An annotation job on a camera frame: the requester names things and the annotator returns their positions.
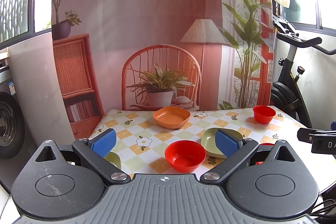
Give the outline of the green square plate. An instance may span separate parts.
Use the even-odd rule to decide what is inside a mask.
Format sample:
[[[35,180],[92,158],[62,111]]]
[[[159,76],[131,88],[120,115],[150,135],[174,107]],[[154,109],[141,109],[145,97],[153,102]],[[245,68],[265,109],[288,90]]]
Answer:
[[[201,139],[201,145],[206,150],[207,155],[217,157],[220,159],[226,159],[226,156],[222,154],[221,151],[215,145],[215,134],[218,130],[227,131],[228,133],[238,138],[239,140],[242,140],[243,136],[238,131],[229,128],[214,127],[205,130]]]

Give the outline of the printed room backdrop cloth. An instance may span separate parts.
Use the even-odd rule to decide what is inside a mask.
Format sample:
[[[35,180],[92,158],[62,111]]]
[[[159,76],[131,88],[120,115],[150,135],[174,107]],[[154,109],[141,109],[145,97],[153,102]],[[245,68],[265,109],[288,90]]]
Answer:
[[[268,105],[272,0],[52,0],[58,82],[74,137],[114,110]]]

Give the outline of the orange square plate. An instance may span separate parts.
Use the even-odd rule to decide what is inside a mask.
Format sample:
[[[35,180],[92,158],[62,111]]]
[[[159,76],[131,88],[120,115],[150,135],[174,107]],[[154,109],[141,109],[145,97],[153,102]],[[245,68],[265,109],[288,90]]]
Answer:
[[[153,113],[154,121],[165,128],[176,129],[182,127],[190,119],[191,113],[188,110],[174,106],[163,107]]]

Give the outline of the black exercise bike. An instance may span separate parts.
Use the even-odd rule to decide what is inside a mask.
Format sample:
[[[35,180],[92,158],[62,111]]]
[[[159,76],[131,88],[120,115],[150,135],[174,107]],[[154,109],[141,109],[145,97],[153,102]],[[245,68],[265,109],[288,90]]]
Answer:
[[[290,0],[274,0],[276,3],[276,12],[272,16],[276,38],[290,45],[288,55],[285,59],[281,58],[278,64],[282,67],[278,80],[271,86],[270,102],[284,113],[299,121],[304,126],[311,128],[311,120],[303,100],[303,96],[298,87],[300,75],[303,75],[305,69],[301,66],[297,68],[297,75],[291,72],[294,57],[298,48],[313,47],[320,52],[332,56],[335,50],[322,48],[320,44],[322,39],[315,37],[309,40],[299,38],[296,28],[285,17],[280,15],[280,8],[290,7]]]

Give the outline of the green plate behind left finger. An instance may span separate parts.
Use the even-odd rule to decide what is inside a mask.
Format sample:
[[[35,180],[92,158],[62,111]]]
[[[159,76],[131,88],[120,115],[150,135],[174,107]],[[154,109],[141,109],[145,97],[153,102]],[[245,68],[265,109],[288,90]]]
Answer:
[[[114,152],[109,152],[104,159],[108,162],[110,162],[111,164],[113,164],[114,166],[116,166],[118,169],[121,169],[121,160],[119,155],[117,155]]]

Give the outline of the red bowl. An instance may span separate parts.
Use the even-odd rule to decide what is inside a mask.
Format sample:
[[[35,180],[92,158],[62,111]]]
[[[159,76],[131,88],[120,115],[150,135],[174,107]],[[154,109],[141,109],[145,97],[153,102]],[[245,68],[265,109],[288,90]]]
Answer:
[[[275,110],[265,105],[255,106],[252,110],[254,119],[260,124],[270,123],[273,117],[276,115]]]
[[[259,145],[258,152],[256,153],[257,160],[256,165],[260,165],[264,162],[270,151],[272,150],[274,144],[272,143],[262,143]]]
[[[198,142],[179,140],[166,147],[165,158],[178,172],[192,173],[205,160],[206,151]]]

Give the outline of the checkered floral tablecloth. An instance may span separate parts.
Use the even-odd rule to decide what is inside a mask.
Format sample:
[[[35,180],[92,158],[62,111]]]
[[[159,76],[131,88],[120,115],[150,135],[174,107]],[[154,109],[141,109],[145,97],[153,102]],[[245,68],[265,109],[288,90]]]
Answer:
[[[105,130],[116,131],[117,143],[112,149],[121,160],[121,169],[129,175],[135,173],[173,173],[165,159],[165,148],[177,140],[200,142],[209,128],[228,128],[250,137],[259,143],[275,143],[286,140],[301,160],[305,161],[310,148],[297,140],[297,130],[302,125],[280,110],[269,124],[259,124],[252,109],[193,111],[189,121],[178,129],[159,126],[152,112],[108,111],[99,122],[91,137]]]

